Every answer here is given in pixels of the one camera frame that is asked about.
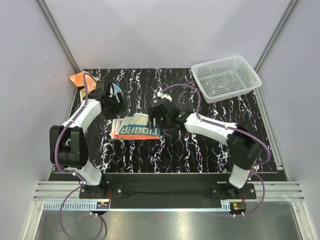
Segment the rabbit print towel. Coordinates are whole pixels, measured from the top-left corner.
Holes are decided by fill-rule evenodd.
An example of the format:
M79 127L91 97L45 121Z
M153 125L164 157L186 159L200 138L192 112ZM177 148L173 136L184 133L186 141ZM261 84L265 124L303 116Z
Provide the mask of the rabbit print towel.
M109 135L113 140L159 140L161 131L149 128L148 120L149 116L144 113L113 119Z

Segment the orange dotted checkered towel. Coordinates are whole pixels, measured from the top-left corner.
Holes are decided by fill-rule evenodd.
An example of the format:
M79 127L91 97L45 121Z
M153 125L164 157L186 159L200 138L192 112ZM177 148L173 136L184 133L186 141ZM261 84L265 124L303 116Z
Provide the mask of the orange dotted checkered towel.
M123 95L120 87L109 81L99 80L86 71L74 74L69 78L77 87L84 87L84 98L82 107L99 103L103 97Z

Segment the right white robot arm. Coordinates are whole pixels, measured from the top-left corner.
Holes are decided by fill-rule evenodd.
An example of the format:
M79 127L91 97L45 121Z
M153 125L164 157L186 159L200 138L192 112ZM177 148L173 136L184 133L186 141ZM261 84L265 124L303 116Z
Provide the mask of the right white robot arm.
M148 109L148 127L202 135L227 146L231 156L231 174L226 184L216 186L213 190L220 200L242 198L254 164L263 150L262 142L237 123L182 111L173 104L172 97L162 91L156 96L157 103Z

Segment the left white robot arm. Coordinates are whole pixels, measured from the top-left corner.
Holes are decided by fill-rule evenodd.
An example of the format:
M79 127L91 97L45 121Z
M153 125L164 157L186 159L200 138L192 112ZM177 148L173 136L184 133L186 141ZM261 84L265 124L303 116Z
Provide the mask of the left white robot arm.
M108 193L103 174L89 160L85 133L93 120L104 115L106 119L124 111L121 88L115 83L97 81L96 88L85 92L79 108L61 125L49 130L50 161L62 173L70 173L82 181L81 189L95 197Z

